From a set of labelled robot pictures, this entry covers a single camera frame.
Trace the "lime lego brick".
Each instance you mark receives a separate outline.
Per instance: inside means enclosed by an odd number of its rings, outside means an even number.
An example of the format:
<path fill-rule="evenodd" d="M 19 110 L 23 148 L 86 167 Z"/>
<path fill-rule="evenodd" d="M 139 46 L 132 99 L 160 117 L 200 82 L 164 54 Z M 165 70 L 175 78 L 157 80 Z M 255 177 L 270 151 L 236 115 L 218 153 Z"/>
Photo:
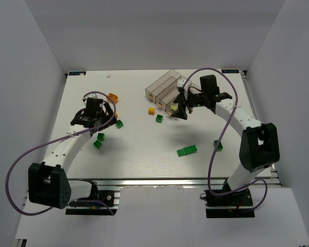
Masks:
<path fill-rule="evenodd" d="M 171 105 L 170 106 L 170 109 L 171 109 L 171 111 L 176 111 L 177 109 L 178 109 L 178 107 L 177 106 L 175 106 L 175 105 Z"/>

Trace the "orange lego brick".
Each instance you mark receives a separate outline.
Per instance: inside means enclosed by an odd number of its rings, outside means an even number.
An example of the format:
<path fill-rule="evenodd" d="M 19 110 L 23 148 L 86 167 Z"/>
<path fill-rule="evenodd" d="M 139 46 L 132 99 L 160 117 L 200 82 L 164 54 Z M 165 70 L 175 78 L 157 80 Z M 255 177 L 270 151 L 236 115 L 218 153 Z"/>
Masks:
<path fill-rule="evenodd" d="M 109 93 L 108 98 L 112 100 L 114 103 L 117 103 L 119 101 L 119 97 L 116 94 Z"/>

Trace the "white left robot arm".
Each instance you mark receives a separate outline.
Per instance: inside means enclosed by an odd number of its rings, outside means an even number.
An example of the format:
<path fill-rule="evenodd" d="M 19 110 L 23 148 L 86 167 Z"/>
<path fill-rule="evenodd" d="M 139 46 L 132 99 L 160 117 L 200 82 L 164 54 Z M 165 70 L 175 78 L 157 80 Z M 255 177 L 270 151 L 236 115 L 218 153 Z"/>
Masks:
<path fill-rule="evenodd" d="M 41 163 L 28 169 L 29 200 L 32 203 L 63 209 L 72 201 L 96 203 L 99 193 L 91 180 L 69 181 L 67 172 L 82 147 L 92 136 L 117 123 L 110 104 L 98 98 L 88 98 L 79 110 L 55 150 Z"/>

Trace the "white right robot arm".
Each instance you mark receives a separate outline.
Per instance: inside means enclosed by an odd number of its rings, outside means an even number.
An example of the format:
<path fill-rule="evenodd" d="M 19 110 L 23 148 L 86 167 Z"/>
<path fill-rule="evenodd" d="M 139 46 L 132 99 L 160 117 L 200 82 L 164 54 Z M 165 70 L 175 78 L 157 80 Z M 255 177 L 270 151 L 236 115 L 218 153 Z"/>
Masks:
<path fill-rule="evenodd" d="M 240 164 L 226 179 L 221 192 L 209 190 L 215 197 L 227 197 L 246 190 L 257 181 L 259 173 L 280 159 L 277 128 L 272 123 L 262 123 L 247 114 L 237 105 L 236 96 L 220 92 L 214 75 L 201 77 L 200 85 L 199 91 L 193 93 L 188 80 L 178 80 L 179 95 L 174 100 L 178 109 L 172 116 L 186 120 L 193 108 L 205 107 L 226 121 L 217 140 L 218 145 L 228 127 L 232 127 L 240 135 Z"/>

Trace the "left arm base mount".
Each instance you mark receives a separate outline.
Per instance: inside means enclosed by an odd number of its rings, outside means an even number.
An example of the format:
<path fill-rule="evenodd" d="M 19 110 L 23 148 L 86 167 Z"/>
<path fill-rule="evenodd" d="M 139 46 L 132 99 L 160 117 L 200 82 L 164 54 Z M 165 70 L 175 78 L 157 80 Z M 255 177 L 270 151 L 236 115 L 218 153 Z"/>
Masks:
<path fill-rule="evenodd" d="M 97 199 L 77 199 L 66 207 L 66 215 L 114 216 L 118 210 L 120 191 L 99 190 Z"/>

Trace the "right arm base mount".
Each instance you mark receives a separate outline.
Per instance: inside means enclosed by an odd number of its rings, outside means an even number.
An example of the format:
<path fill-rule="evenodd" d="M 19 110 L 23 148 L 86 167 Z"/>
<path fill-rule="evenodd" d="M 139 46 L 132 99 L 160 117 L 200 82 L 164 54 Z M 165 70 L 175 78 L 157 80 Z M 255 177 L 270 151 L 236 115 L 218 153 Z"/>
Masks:
<path fill-rule="evenodd" d="M 249 189 L 227 196 L 215 196 L 205 190 L 200 195 L 200 199 L 205 201 L 205 211 L 208 219 L 255 217 L 253 200 Z"/>

